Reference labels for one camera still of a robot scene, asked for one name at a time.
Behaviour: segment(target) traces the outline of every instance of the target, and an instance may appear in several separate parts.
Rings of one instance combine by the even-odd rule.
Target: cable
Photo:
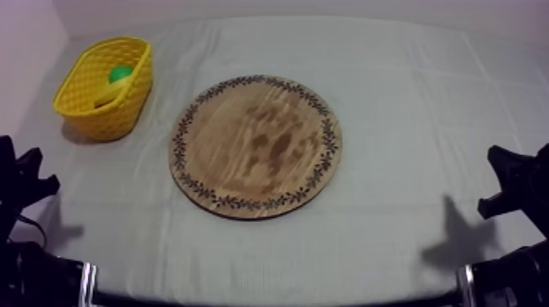
[[[19,214],[19,216],[17,216],[17,220],[23,222],[23,223],[26,223],[26,224],[29,224],[29,225],[32,225],[34,227],[36,227],[40,233],[42,234],[42,237],[44,239],[44,244],[42,245],[42,249],[46,249],[47,247],[47,236],[46,236],[46,232],[44,231],[44,229],[42,228],[42,226],[40,226],[39,223],[35,222],[34,220],[31,220],[30,218],[26,217],[26,216],[22,216],[21,214]]]

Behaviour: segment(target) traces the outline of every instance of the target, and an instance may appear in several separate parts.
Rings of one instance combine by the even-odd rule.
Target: floral border pattern
[[[242,199],[232,196],[218,196],[214,189],[209,189],[204,183],[199,182],[191,177],[191,175],[185,172],[186,150],[187,143],[185,141],[185,135],[189,132],[189,125],[193,123],[194,115],[198,112],[199,106],[207,103],[213,97],[216,97],[223,93],[227,88],[236,88],[239,86],[247,86],[252,83],[263,82],[273,87],[281,88],[291,93],[299,94],[301,99],[307,101],[307,104],[315,109],[320,116],[324,117],[322,120],[322,145],[324,151],[320,154],[320,162],[315,164],[312,175],[306,178],[306,184],[299,189],[281,194],[275,198],[269,198],[266,201],[258,202],[251,199]],[[177,123],[176,134],[172,137],[173,141],[173,166],[180,173],[178,180],[181,184],[192,190],[198,197],[210,199],[212,203],[216,204],[216,207],[230,207],[231,209],[246,208],[250,211],[259,210],[262,207],[269,209],[277,209],[287,204],[294,204],[300,202],[302,199],[306,199],[307,194],[317,187],[321,182],[325,172],[332,166],[335,153],[340,149],[337,146],[336,133],[333,130],[335,123],[328,118],[328,108],[320,101],[320,99],[314,93],[310,93],[309,90],[302,85],[281,80],[275,77],[267,77],[264,75],[254,75],[247,77],[233,78],[221,83],[218,83],[208,91],[198,96],[194,103],[192,103],[185,111],[183,116]]]

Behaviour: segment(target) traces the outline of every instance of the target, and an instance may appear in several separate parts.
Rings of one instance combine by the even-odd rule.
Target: wood grain
[[[169,144],[174,180],[196,204],[236,219],[279,216],[309,202],[341,158],[341,130],[312,90],[255,75],[201,93]]]

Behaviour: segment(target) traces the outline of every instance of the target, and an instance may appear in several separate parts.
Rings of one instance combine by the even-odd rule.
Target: white tablecloth
[[[134,131],[88,144],[51,102],[79,53],[141,36],[154,89]],[[176,187],[169,132],[203,89],[264,73],[320,94],[343,155],[326,189],[273,220],[211,215]],[[541,234],[520,213],[483,221],[498,191],[491,145],[535,154],[549,141],[549,53],[479,34],[338,17],[253,17],[161,24],[72,41],[23,127],[42,173],[62,184],[44,213],[50,250],[100,267],[99,287],[180,302],[326,305],[446,291],[460,265]],[[448,195],[451,201],[444,201]]]

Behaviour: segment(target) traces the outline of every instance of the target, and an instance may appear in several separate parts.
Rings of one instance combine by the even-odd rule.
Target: dark stain
[[[303,122],[294,122],[293,123],[293,129],[295,129],[296,131],[300,130],[302,128],[303,128]]]
[[[270,194],[273,192],[273,189],[275,189],[277,184],[275,182],[271,182],[268,185],[266,185],[263,189],[261,189],[261,194]]]
[[[250,173],[252,172],[253,167],[255,167],[258,162],[259,162],[259,158],[255,156],[251,157],[248,160],[248,164],[246,165],[246,171],[243,174],[244,177],[250,176]]]
[[[292,157],[294,157],[296,160],[299,160],[301,157],[303,157],[303,153],[300,153],[299,151],[294,149],[292,151]]]
[[[262,121],[263,118],[266,118],[268,114],[269,114],[269,111],[261,112],[261,114],[259,114],[259,116],[256,117],[257,121],[258,122]]]
[[[292,141],[292,135],[289,133],[284,133],[275,141],[273,148],[270,150],[269,158],[270,160],[278,160],[280,155],[286,152],[290,142]]]
[[[274,176],[277,176],[280,172],[281,167],[282,167],[282,163],[280,162],[280,160],[278,159],[271,160],[269,163],[269,168],[270,168],[269,177],[272,178]]]
[[[260,134],[259,136],[254,137],[252,140],[253,150],[266,146],[267,144],[269,144],[269,138],[267,138],[266,134]]]
[[[317,150],[319,148],[319,141],[316,139],[317,132],[313,131],[309,136],[309,142],[313,145],[313,150]]]
[[[278,113],[279,111],[276,109],[276,108],[273,108],[269,111],[269,118],[267,118],[267,122],[272,122],[275,117],[276,117],[276,114]]]
[[[246,110],[247,115],[252,115],[254,112],[256,112],[257,107],[251,107]]]

